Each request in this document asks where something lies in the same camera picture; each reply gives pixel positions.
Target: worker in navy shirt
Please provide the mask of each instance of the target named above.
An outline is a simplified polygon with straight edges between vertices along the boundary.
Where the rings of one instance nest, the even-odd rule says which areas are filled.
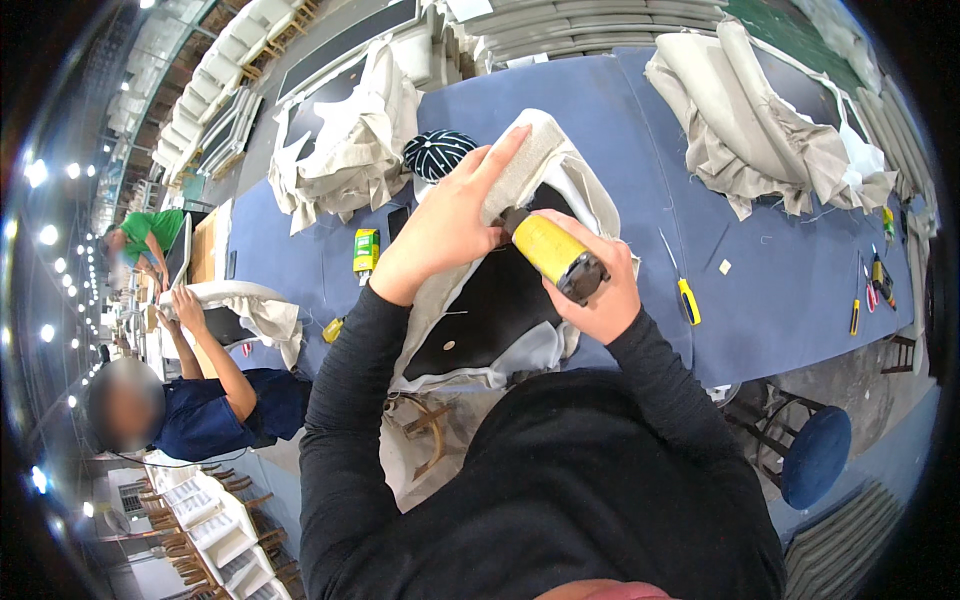
[[[303,426],[311,382],[289,371],[240,371],[206,328],[193,292],[179,286],[172,296],[179,320],[157,315],[173,337],[183,377],[161,385],[149,367],[133,359],[101,369],[86,399],[101,446],[129,452],[151,444],[172,458],[198,462],[293,438]],[[193,334],[218,378],[204,378],[181,325]]]

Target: hand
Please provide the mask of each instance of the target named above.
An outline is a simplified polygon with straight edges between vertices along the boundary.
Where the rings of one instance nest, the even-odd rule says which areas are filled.
[[[194,336],[205,331],[206,318],[204,317],[204,310],[200,307],[200,301],[197,300],[197,295],[184,285],[175,287],[170,295],[173,297],[174,311],[183,326]]]
[[[606,346],[620,337],[640,312],[640,293],[636,288],[630,248],[623,242],[611,242],[594,235],[576,219],[556,210],[535,210],[533,214],[546,217],[566,229],[593,252],[610,272],[610,281],[600,284],[600,288],[589,298],[587,306],[571,302],[549,279],[543,278],[543,287],[550,295],[557,313]]]
[[[506,241],[503,228],[480,221],[480,208],[530,129],[514,128],[496,148],[468,153],[430,190],[373,270],[370,286],[380,298],[409,306],[428,277],[466,265]]]
[[[163,325],[163,328],[170,332],[170,335],[177,337],[183,335],[183,332],[180,331],[180,322],[179,321],[170,321],[167,319],[167,316],[163,314],[162,310],[157,310],[156,319],[160,321],[160,324]]]

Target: round stool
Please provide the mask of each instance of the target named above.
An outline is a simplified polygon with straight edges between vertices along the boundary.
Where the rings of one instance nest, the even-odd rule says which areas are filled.
[[[757,439],[756,466],[780,488],[783,501],[797,510],[802,510],[824,497],[843,472],[852,440],[850,417],[842,408],[825,406],[809,398],[784,392],[776,386],[774,389],[787,401],[767,419],[762,430],[730,413],[727,416]],[[741,405],[736,399],[733,403],[756,415],[756,409]],[[784,422],[777,422],[777,418],[793,404],[801,404],[810,414],[810,418],[799,431]],[[774,424],[793,437],[790,446],[770,437],[770,429]],[[761,445],[783,457],[783,467],[779,473],[760,462]]]

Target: black long-sleeve shirt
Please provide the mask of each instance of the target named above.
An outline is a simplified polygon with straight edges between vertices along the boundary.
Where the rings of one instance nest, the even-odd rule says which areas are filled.
[[[378,438],[407,316],[365,288],[314,383],[300,442],[308,597],[528,599],[598,578],[676,598],[781,597],[759,482],[642,309],[607,346],[623,373],[516,386],[461,472],[401,515]]]

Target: black cable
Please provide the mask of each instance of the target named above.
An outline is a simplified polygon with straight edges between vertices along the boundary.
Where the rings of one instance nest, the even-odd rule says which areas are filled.
[[[241,450],[241,451],[240,451],[240,454],[237,454],[237,455],[234,456],[233,458],[227,458],[227,459],[224,459],[224,460],[222,460],[222,461],[207,461],[207,462],[205,462],[205,463],[187,463],[186,465],[176,465],[176,466],[173,466],[173,465],[155,465],[154,463],[147,463],[147,462],[144,462],[144,461],[138,461],[138,460],[136,460],[135,458],[131,458],[131,457],[129,457],[129,456],[124,456],[123,454],[118,454],[117,452],[114,452],[113,450],[107,450],[107,452],[109,452],[110,454],[112,454],[113,456],[115,456],[115,457],[117,457],[117,458],[122,458],[122,459],[125,459],[125,460],[128,460],[128,461],[131,461],[132,463],[138,463],[139,465],[145,465],[145,466],[147,466],[147,467],[187,468],[187,467],[195,467],[196,465],[213,465],[213,464],[220,464],[220,463],[229,463],[229,462],[231,462],[231,461],[237,460],[238,458],[240,458],[241,456],[243,456],[244,454],[246,454],[246,453],[247,453],[247,448],[244,448],[243,450]]]

